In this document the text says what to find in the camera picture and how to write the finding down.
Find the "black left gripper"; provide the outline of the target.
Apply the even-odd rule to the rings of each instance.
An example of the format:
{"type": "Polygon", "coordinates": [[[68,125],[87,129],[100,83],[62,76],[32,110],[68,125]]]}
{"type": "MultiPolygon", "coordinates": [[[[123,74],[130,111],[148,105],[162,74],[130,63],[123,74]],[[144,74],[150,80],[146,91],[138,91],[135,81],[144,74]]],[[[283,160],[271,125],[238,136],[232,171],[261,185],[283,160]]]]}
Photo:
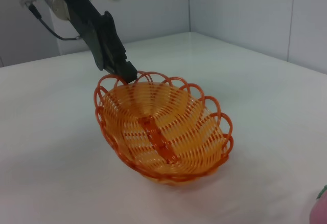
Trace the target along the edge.
{"type": "Polygon", "coordinates": [[[84,40],[100,70],[119,75],[126,83],[137,79],[137,70],[127,60],[112,15],[100,14],[90,0],[64,0],[69,22],[84,40]]]}

